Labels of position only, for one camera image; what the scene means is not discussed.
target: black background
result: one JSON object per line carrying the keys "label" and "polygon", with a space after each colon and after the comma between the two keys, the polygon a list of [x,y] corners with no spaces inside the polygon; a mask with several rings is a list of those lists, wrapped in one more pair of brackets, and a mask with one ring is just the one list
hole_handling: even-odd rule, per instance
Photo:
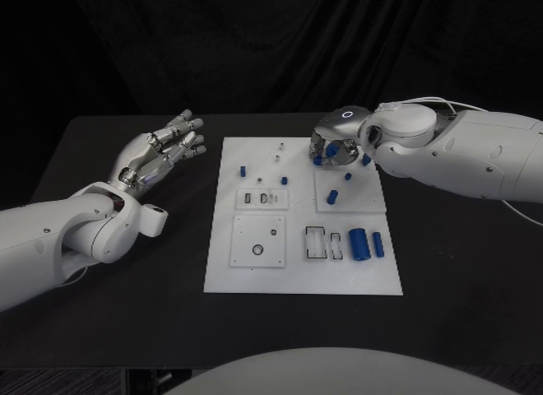
{"label": "black background", "polygon": [[2,2],[0,209],[28,200],[79,115],[331,111],[422,95],[543,120],[543,2]]}

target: robotic arm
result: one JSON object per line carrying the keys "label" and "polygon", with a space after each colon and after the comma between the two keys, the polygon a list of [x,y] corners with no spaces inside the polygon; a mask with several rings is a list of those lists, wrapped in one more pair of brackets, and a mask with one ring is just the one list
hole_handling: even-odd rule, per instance
{"label": "robotic arm", "polygon": [[82,268],[115,262],[138,233],[159,235],[167,212],[138,203],[181,159],[201,154],[204,140],[185,110],[125,146],[107,183],[71,197],[0,211],[0,311],[60,286]]}
{"label": "robotic arm", "polygon": [[322,164],[345,165],[360,145],[396,177],[469,198],[543,203],[543,122],[468,105],[476,110],[437,114],[426,101],[446,102],[432,97],[380,104],[374,112],[334,110],[315,127],[309,156],[324,155],[332,141]]}

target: blue cylinder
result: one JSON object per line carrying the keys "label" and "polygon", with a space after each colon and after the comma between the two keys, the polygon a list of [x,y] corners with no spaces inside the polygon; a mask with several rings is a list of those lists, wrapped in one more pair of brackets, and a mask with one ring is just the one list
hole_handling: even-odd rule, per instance
{"label": "blue cylinder", "polygon": [[334,204],[334,201],[337,200],[337,196],[338,196],[338,192],[337,191],[331,191],[331,193],[328,194],[328,198],[326,198],[326,203],[328,204]]}
{"label": "blue cylinder", "polygon": [[316,167],[321,167],[321,165],[322,165],[322,156],[321,155],[316,155],[315,156],[315,159],[312,160],[312,164],[316,166]]}
{"label": "blue cylinder", "polygon": [[365,166],[371,162],[370,156],[362,154],[362,166]]}
{"label": "blue cylinder", "polygon": [[378,258],[384,257],[384,249],[381,247],[381,237],[380,237],[380,233],[374,232],[371,234],[371,239],[374,240],[374,251],[375,251],[375,256]]}
{"label": "blue cylinder", "polygon": [[348,230],[348,238],[351,239],[351,258],[355,261],[370,259],[370,249],[364,229],[357,228]]}
{"label": "blue cylinder", "polygon": [[335,156],[337,155],[337,152],[338,152],[338,146],[337,146],[337,144],[334,144],[334,142],[326,146],[326,149],[325,149],[325,155],[326,155],[326,158],[329,158],[331,156]]}

